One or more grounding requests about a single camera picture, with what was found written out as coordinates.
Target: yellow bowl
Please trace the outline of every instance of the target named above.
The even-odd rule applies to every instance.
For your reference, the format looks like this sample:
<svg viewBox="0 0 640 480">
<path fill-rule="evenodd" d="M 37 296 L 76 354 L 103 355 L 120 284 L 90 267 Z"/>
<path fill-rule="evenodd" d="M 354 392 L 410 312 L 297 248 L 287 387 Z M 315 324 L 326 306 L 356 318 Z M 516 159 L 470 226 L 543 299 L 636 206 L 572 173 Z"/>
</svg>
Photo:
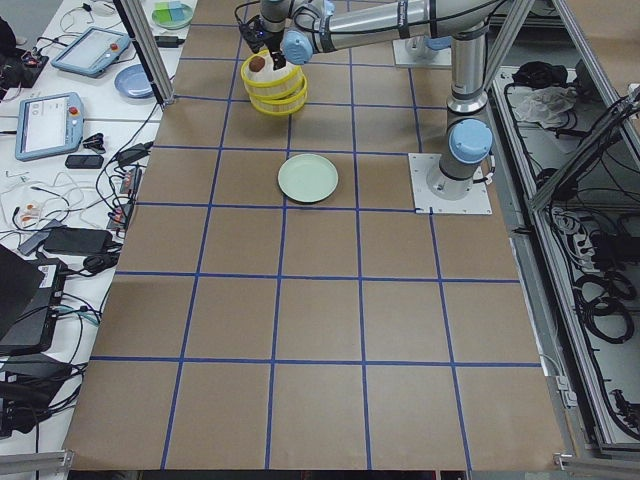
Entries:
<svg viewBox="0 0 640 480">
<path fill-rule="evenodd" d="M 302 83 L 297 91 L 287 98 L 277 100 L 265 100 L 249 96 L 253 107 L 261 113 L 273 116 L 285 116 L 300 110 L 307 101 L 307 79 L 303 75 Z"/>
<path fill-rule="evenodd" d="M 249 63 L 255 57 L 262 57 L 265 66 L 259 72 L 252 72 Z M 302 69 L 299 65 L 287 63 L 284 68 L 273 70 L 273 60 L 268 50 L 251 55 L 242 64 L 240 76 L 244 89 L 250 96 L 264 100 L 279 100 L 294 94 L 302 83 Z"/>
</svg>

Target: white robot link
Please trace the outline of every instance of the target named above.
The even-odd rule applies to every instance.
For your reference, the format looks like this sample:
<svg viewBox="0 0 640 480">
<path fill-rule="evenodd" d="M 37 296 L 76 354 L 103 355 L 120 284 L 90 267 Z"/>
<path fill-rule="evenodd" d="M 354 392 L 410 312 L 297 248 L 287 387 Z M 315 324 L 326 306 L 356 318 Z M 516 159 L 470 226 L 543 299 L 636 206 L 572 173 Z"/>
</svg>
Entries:
<svg viewBox="0 0 640 480">
<path fill-rule="evenodd" d="M 240 8 L 260 3 L 260 14 L 248 21 Z M 452 37 L 451 94 L 447 99 L 449 151 L 428 174 L 428 185 L 440 197 L 457 200 L 471 188 L 478 165 L 489 155 L 493 135 L 479 114 L 484 91 L 486 19 L 504 0 L 399 0 L 362 10 L 336 13 L 329 0 L 260 0 L 240 5 L 240 32 L 254 53 L 265 45 L 274 69 L 286 61 L 303 65 L 314 53 L 397 38 Z"/>
</svg>

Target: gray floor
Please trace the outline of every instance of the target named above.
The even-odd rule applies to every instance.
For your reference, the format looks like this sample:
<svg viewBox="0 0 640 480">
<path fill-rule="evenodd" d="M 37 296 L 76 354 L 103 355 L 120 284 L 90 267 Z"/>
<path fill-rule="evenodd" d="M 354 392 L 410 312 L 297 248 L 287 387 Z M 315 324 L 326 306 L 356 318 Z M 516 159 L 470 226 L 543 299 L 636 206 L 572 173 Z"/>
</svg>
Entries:
<svg viewBox="0 0 640 480">
<path fill-rule="evenodd" d="M 11 25 L 17 36 L 27 38 L 27 43 L 22 48 L 31 48 L 61 2 L 62 0 L 1 0 L 0 16 Z"/>
</svg>

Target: brown tiled table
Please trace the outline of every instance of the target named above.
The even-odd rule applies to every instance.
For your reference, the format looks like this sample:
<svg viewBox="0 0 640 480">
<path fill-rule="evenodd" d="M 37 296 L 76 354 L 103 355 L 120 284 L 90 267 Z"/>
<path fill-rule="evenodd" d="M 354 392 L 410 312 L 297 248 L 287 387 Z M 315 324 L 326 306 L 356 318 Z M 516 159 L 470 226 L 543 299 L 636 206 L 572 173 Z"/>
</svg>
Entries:
<svg viewBox="0 0 640 480">
<path fill-rule="evenodd" d="M 413 212 L 406 153 L 442 147 L 448 74 L 396 69 L 388 44 L 319 56 L 305 108 L 266 117 L 239 80 L 235 3 L 196 10 L 75 468 L 552 468 L 564 448 L 497 198 L 487 217 Z M 305 151 L 340 175 L 315 205 L 276 184 Z"/>
</svg>

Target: brown egg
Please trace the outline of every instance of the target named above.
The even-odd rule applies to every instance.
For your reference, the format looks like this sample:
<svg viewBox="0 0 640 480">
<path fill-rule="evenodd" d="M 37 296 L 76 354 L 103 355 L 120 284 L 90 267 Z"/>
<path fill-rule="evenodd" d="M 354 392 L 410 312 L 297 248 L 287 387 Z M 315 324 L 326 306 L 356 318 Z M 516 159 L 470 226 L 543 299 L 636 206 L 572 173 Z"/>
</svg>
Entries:
<svg viewBox="0 0 640 480">
<path fill-rule="evenodd" d="M 249 70 L 252 72 L 259 72 L 262 70 L 267 62 L 265 62 L 264 58 L 260 56 L 255 56 L 249 62 Z"/>
</svg>

